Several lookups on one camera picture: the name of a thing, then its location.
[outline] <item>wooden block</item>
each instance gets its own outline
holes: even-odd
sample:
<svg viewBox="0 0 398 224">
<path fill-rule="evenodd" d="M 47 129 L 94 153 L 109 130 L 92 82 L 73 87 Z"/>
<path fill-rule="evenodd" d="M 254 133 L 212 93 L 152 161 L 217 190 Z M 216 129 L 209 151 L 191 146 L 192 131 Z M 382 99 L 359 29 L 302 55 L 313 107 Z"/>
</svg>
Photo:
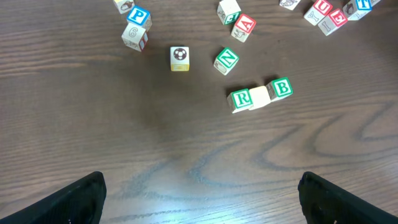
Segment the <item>wooden block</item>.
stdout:
<svg viewBox="0 0 398 224">
<path fill-rule="evenodd" d="M 134 7 L 133 0 L 113 0 L 114 5 L 119 10 L 120 14 L 130 11 Z"/>
<path fill-rule="evenodd" d="M 357 21 L 372 11 L 371 0 L 351 0 L 343 7 L 349 21 Z"/>
<path fill-rule="evenodd" d="M 227 75 L 239 60 L 239 56 L 233 52 L 229 47 L 217 56 L 214 61 L 214 67 L 217 68 L 223 75 Z"/>
<path fill-rule="evenodd" d="M 266 85 L 271 102 L 281 100 L 293 94 L 292 85 L 288 78 L 273 80 Z"/>
<path fill-rule="evenodd" d="M 293 10 L 301 0 L 280 0 L 279 5 L 286 9 Z"/>
<path fill-rule="evenodd" d="M 224 25 L 235 22 L 241 13 L 241 8 L 235 0 L 222 0 L 218 4 L 217 15 Z"/>
<path fill-rule="evenodd" d="M 173 72 L 189 71 L 189 47 L 171 47 L 170 65 Z"/>
<path fill-rule="evenodd" d="M 375 4 L 379 3 L 379 2 L 381 2 L 381 0 L 371 0 L 372 7 L 373 7 Z"/>
<path fill-rule="evenodd" d="M 344 13 L 340 9 L 336 9 L 333 12 L 329 13 L 329 15 L 327 15 L 325 18 L 323 18 L 319 22 L 318 27 L 325 35 L 330 35 L 347 22 L 348 19 L 344 15 Z"/>
<path fill-rule="evenodd" d="M 144 28 L 146 31 L 152 26 L 152 19 L 150 18 L 150 12 L 139 7 L 134 6 L 127 16 L 127 21 L 136 26 Z"/>
<path fill-rule="evenodd" d="M 256 21 L 246 14 L 241 14 L 235 22 L 231 35 L 241 42 L 245 42 L 256 25 Z"/>
<path fill-rule="evenodd" d="M 255 87 L 249 90 L 253 106 L 249 110 L 255 110 L 262 108 L 271 103 L 271 98 L 269 97 L 268 89 L 265 86 Z"/>
<path fill-rule="evenodd" d="M 126 46 L 142 52 L 148 41 L 147 32 L 144 28 L 129 23 L 122 34 Z"/>
<path fill-rule="evenodd" d="M 309 21 L 312 25 L 317 25 L 328 13 L 333 9 L 333 6 L 326 0 L 317 0 L 314 5 L 305 13 L 304 19 Z"/>
<path fill-rule="evenodd" d="M 227 97 L 232 113 L 247 110 L 253 106 L 253 101 L 248 89 L 232 92 Z"/>
</svg>

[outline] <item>alphabet block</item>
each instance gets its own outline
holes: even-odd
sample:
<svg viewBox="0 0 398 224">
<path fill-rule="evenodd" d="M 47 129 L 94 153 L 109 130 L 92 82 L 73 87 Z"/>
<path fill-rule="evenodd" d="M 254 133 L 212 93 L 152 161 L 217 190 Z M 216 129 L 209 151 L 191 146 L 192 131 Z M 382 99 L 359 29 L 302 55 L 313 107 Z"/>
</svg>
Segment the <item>alphabet block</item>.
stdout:
<svg viewBox="0 0 398 224">
<path fill-rule="evenodd" d="M 333 12 L 329 13 L 329 15 L 327 15 L 325 18 L 323 18 L 319 22 L 318 27 L 325 35 L 330 35 L 347 22 L 348 19 L 344 15 L 344 13 L 340 9 L 336 9 Z"/>
<path fill-rule="evenodd" d="M 241 8 L 235 0 L 222 0 L 218 4 L 217 15 L 224 25 L 235 22 L 241 13 Z"/>
<path fill-rule="evenodd" d="M 131 12 L 127 16 L 127 21 L 144 28 L 146 31 L 148 31 L 152 26 L 150 12 L 138 6 L 134 6 L 132 8 Z"/>
<path fill-rule="evenodd" d="M 214 61 L 214 67 L 223 75 L 227 75 L 239 60 L 239 56 L 229 47 L 226 47 Z"/>
<path fill-rule="evenodd" d="M 326 0 L 317 0 L 314 5 L 305 13 L 304 19 L 312 25 L 317 25 L 333 9 L 333 6 Z"/>
<path fill-rule="evenodd" d="M 271 98 L 269 97 L 268 89 L 265 86 L 259 86 L 251 88 L 249 90 L 253 106 L 249 110 L 255 110 L 262 108 L 271 103 Z"/>
<path fill-rule="evenodd" d="M 133 0 L 113 0 L 114 5 L 119 10 L 120 14 L 130 11 L 134 7 Z"/>
<path fill-rule="evenodd" d="M 232 92 L 227 97 L 232 113 L 247 110 L 253 106 L 253 101 L 248 89 Z"/>
<path fill-rule="evenodd" d="M 271 102 L 281 100 L 293 94 L 288 78 L 280 78 L 266 85 Z"/>
<path fill-rule="evenodd" d="M 122 40 L 126 46 L 142 52 L 148 41 L 144 28 L 129 23 L 122 34 Z"/>
<path fill-rule="evenodd" d="M 357 21 L 372 11 L 371 0 L 351 0 L 343 7 L 344 15 L 349 21 Z"/>
<path fill-rule="evenodd" d="M 288 10 L 293 10 L 301 0 L 280 0 L 279 5 L 285 7 Z"/>
<path fill-rule="evenodd" d="M 256 21 L 246 14 L 241 14 L 235 22 L 231 35 L 241 42 L 245 42 L 256 25 Z"/>
<path fill-rule="evenodd" d="M 189 71 L 189 47 L 171 47 L 170 65 L 173 72 Z"/>
</svg>

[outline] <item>green border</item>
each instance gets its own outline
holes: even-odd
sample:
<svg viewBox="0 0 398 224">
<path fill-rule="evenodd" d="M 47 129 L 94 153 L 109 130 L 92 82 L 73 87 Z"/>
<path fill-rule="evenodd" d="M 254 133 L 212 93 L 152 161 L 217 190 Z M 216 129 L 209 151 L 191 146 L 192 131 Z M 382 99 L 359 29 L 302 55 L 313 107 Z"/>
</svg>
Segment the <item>green border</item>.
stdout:
<svg viewBox="0 0 398 224">
<path fill-rule="evenodd" d="M 237 106 L 237 104 L 236 104 L 236 102 L 235 102 L 235 97 L 234 97 L 234 95 L 235 95 L 235 94 L 238 94 L 238 93 L 241 93 L 241 92 L 247 92 L 247 93 L 248 93 L 249 100 L 250 100 L 250 104 L 249 104 L 249 105 L 246 105 L 246 106 Z M 239 90 L 239 91 L 232 92 L 231 96 L 232 96 L 232 101 L 234 102 L 234 105 L 235 105 L 235 108 L 236 108 L 236 109 L 241 109 L 241 108 L 244 108 L 244 107 L 253 105 L 253 101 L 252 101 L 252 99 L 251 99 L 249 89 L 243 89 L 243 90 Z"/>
<path fill-rule="evenodd" d="M 222 54 L 223 54 L 224 52 L 226 52 L 227 50 L 229 50 L 230 52 L 232 52 L 232 54 L 238 58 L 238 59 L 235 60 L 235 62 L 234 62 L 231 66 L 226 65 L 226 64 L 222 61 L 222 59 L 221 59 Z M 233 52 L 233 50 L 231 50 L 229 47 L 226 47 L 226 48 L 224 48 L 224 50 L 217 56 L 217 59 L 218 59 L 223 65 L 225 65 L 225 67 L 227 67 L 227 68 L 232 68 L 232 67 L 236 64 L 236 62 L 238 62 L 238 60 L 239 60 L 240 58 L 239 58 L 239 56 L 238 56 L 235 52 Z"/>
<path fill-rule="evenodd" d="M 282 81 L 282 80 L 286 80 L 286 81 L 287 81 L 287 84 L 288 84 L 288 86 L 289 86 L 289 88 L 292 90 L 292 92 L 289 93 L 288 95 L 286 95 L 286 94 L 284 94 L 284 95 L 279 95 L 279 94 L 278 94 L 278 91 L 276 90 L 277 88 L 276 88 L 276 86 L 275 86 L 275 82 L 279 82 L 279 81 Z M 274 87 L 275 95 L 276 95 L 277 97 L 290 96 L 291 94 L 293 94 L 292 85 L 290 84 L 289 79 L 288 79 L 287 77 L 285 77 L 285 78 L 279 78 L 279 79 L 277 79 L 277 80 L 272 81 L 272 87 Z"/>
<path fill-rule="evenodd" d="M 233 14 L 236 14 L 236 13 L 238 13 L 238 17 L 236 18 L 236 20 L 234 20 L 234 21 L 231 21 L 231 22 L 229 22 L 229 23 L 226 23 L 226 20 L 227 20 L 228 16 L 230 16 L 230 15 L 233 15 Z M 241 15 L 241 13 L 242 13 L 242 11 L 239 11 L 239 12 L 234 12 L 234 13 L 231 13 L 231 14 L 229 14 L 229 15 L 225 16 L 224 25 L 228 25 L 228 24 L 230 24 L 230 23 L 232 23 L 232 22 L 235 22 L 235 21 L 237 21 L 237 20 L 239 19 L 239 16 Z"/>
</svg>

